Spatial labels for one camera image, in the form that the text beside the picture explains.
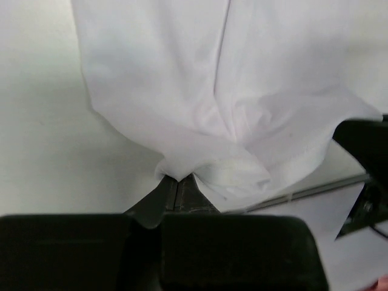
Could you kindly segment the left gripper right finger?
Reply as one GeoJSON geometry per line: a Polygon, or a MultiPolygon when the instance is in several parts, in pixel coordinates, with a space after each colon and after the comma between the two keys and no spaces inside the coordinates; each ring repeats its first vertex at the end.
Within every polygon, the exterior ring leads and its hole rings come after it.
{"type": "Polygon", "coordinates": [[[179,213],[220,213],[199,190],[193,174],[177,184],[172,210],[179,213]]]}

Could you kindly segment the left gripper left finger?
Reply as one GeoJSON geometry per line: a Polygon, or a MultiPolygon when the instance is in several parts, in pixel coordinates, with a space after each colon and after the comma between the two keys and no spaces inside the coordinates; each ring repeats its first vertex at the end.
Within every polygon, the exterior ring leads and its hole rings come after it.
{"type": "Polygon", "coordinates": [[[178,181],[164,176],[155,189],[129,208],[125,214],[145,229],[159,226],[166,211],[174,209],[178,181]]]}

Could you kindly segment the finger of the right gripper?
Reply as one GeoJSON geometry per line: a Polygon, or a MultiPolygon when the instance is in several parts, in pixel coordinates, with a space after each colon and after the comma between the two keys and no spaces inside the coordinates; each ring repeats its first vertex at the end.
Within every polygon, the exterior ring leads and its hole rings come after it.
{"type": "Polygon", "coordinates": [[[333,140],[378,184],[387,184],[387,115],[382,121],[344,121],[336,128],[333,140]]]}

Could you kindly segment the white t shirt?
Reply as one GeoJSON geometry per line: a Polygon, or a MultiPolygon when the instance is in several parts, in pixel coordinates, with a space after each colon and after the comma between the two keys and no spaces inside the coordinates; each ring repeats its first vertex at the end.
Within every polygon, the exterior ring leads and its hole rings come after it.
{"type": "Polygon", "coordinates": [[[381,113],[342,82],[354,1],[73,1],[92,107],[194,174],[222,211],[277,196],[337,126],[381,113]]]}

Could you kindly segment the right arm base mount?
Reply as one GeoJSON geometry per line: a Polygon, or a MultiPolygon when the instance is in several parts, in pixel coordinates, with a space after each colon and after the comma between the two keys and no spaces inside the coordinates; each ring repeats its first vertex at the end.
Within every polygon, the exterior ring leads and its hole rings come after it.
{"type": "Polygon", "coordinates": [[[376,185],[375,182],[367,182],[363,186],[336,239],[363,229],[370,229],[378,236],[387,239],[387,231],[377,227],[379,223],[386,221],[387,192],[376,185]]]}

